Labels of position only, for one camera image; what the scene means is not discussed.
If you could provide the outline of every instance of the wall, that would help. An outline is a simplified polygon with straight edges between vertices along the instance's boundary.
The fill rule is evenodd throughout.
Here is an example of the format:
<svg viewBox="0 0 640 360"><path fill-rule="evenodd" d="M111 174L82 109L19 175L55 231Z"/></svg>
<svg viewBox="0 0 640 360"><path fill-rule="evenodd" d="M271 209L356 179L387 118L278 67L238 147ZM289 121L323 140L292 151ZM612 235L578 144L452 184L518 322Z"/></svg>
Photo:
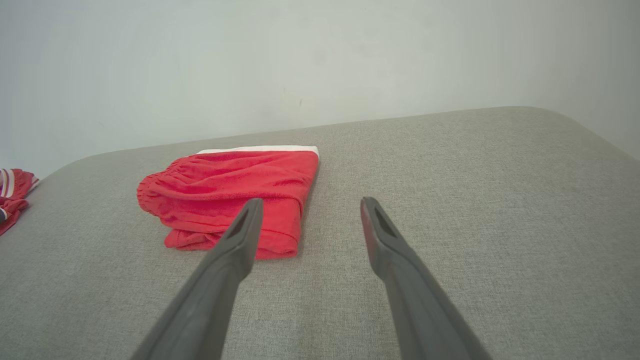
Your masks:
<svg viewBox="0 0 640 360"><path fill-rule="evenodd" d="M639 3L0 0L0 166L504 105L640 158Z"/></svg>

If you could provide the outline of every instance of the folded garment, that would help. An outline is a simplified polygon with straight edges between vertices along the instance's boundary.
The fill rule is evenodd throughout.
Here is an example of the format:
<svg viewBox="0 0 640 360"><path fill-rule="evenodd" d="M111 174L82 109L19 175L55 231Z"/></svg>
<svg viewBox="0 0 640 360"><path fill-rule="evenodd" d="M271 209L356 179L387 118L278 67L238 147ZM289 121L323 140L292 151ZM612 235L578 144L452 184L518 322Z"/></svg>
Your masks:
<svg viewBox="0 0 640 360"><path fill-rule="evenodd" d="M40 180L31 172L19 168L0 168L0 199L23 199L39 184Z"/></svg>
<svg viewBox="0 0 640 360"><path fill-rule="evenodd" d="M21 211L29 205L24 199L0 200L0 235L9 230L20 217Z"/></svg>
<svg viewBox="0 0 640 360"><path fill-rule="evenodd" d="M173 228L169 248L211 249L245 202L264 200L256 258L298 253L300 219L316 174L316 147L283 145L204 150L174 161L138 186L142 210Z"/></svg>

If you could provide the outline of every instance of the white wall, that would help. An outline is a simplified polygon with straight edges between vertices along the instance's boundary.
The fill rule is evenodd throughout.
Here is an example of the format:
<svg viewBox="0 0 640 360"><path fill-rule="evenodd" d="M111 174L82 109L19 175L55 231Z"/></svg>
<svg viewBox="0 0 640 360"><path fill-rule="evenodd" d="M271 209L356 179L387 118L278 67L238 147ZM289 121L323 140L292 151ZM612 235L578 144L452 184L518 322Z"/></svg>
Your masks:
<svg viewBox="0 0 640 360"><path fill-rule="evenodd" d="M0 167L503 105L640 158L637 0L0 0Z"/></svg>

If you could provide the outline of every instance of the gray fabric surface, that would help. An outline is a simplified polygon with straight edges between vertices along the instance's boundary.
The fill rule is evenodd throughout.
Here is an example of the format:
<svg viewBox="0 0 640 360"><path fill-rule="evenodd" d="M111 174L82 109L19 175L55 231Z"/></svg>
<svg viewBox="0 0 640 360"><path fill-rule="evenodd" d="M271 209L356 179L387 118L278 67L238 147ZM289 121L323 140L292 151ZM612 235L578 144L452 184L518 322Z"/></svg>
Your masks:
<svg viewBox="0 0 640 360"><path fill-rule="evenodd" d="M640 163L537 108L455 111L112 152L42 181L0 236L0 359L125 359L203 252L136 186L178 157L316 145L296 258L256 262L225 359L396 359L358 206L376 197L496 359L640 357Z"/></svg>

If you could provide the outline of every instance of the gray mattress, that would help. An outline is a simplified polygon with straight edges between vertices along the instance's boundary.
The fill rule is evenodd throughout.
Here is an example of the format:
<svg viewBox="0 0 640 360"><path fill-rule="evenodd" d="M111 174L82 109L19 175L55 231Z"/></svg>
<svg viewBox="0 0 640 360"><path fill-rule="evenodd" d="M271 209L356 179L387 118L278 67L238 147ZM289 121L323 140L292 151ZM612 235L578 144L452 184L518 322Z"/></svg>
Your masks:
<svg viewBox="0 0 640 360"><path fill-rule="evenodd" d="M640 357L640 162L538 108L455 111L110 152L0 236L0 359L126 359L203 258L136 187L181 156L316 145L296 258L257 261L225 359L397 359L359 203L376 197L496 359Z"/></svg>

